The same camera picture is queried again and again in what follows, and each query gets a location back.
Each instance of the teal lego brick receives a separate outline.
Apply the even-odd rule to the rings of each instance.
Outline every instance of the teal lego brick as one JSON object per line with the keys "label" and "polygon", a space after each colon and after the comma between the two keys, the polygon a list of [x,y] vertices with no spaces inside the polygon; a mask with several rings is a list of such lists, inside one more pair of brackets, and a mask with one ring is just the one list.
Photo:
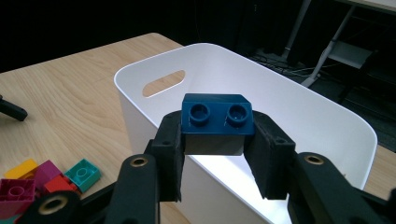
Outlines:
{"label": "teal lego brick", "polygon": [[83,159],[64,173],[84,193],[101,177],[99,169]]}
{"label": "teal lego brick", "polygon": [[7,219],[0,219],[0,224],[15,224],[15,223],[17,223],[17,219],[20,216],[21,216],[21,214],[7,218]]}

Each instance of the white storage box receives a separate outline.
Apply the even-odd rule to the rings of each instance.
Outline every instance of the white storage box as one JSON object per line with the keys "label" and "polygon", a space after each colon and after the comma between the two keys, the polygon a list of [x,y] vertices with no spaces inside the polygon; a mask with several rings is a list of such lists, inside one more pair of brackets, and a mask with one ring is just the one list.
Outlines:
{"label": "white storage box", "polygon": [[[147,84],[180,70],[180,83],[143,96]],[[370,172],[376,135],[362,118],[222,47],[190,45],[132,63],[115,83],[134,154],[143,153],[164,115],[181,109],[185,93],[238,93],[269,115],[297,152],[326,156],[354,187],[362,189]],[[194,224],[290,222],[286,201],[262,200],[243,156],[187,156],[181,192],[177,207]]]}

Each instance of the pink lego brick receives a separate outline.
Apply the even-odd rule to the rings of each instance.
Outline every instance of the pink lego brick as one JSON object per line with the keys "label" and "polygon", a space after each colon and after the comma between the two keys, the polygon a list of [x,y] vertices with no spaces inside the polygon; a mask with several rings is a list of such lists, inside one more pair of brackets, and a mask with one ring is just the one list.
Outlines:
{"label": "pink lego brick", "polygon": [[35,200],[33,179],[0,180],[0,219],[23,213]]}
{"label": "pink lego brick", "polygon": [[35,171],[35,187],[40,193],[45,190],[44,185],[55,178],[57,175],[61,175],[62,172],[56,167],[52,161],[45,161],[37,167]]}

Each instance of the desk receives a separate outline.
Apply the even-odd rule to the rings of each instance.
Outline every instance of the desk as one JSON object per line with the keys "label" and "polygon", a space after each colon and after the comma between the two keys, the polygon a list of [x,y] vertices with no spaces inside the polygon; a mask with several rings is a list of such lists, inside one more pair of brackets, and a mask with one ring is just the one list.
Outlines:
{"label": "desk", "polygon": [[[0,173],[32,158],[66,171],[85,158],[102,178],[88,196],[117,179],[132,155],[113,77],[124,65],[181,46],[157,34],[0,74],[5,100],[26,109],[25,121],[0,115]],[[396,187],[396,155],[378,147],[367,191],[387,198]],[[162,203],[163,223],[189,223],[172,203]]]}
{"label": "desk", "polygon": [[349,66],[360,69],[364,64],[367,57],[372,53],[366,49],[360,49],[354,46],[350,46],[346,43],[340,42],[341,46],[337,48],[338,37],[344,30],[349,18],[352,16],[356,7],[368,7],[373,10],[379,10],[390,14],[396,13],[396,1],[393,0],[336,0],[346,4],[350,4],[351,7],[335,32],[329,45],[323,50],[320,55],[317,65],[314,68],[312,74],[304,80],[301,84],[305,87],[310,87],[317,79],[318,72],[321,66],[325,63],[327,58],[332,58],[340,63],[345,63]]}

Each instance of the blue lego brick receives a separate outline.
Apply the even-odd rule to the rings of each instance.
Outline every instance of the blue lego brick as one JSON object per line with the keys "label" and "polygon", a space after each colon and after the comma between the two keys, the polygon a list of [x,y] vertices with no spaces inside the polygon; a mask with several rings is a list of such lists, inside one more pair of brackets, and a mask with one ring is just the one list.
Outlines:
{"label": "blue lego brick", "polygon": [[99,169],[83,159],[64,173],[83,193],[101,177]]}
{"label": "blue lego brick", "polygon": [[255,132],[251,103],[240,94],[187,93],[181,109],[186,154],[240,155]]}

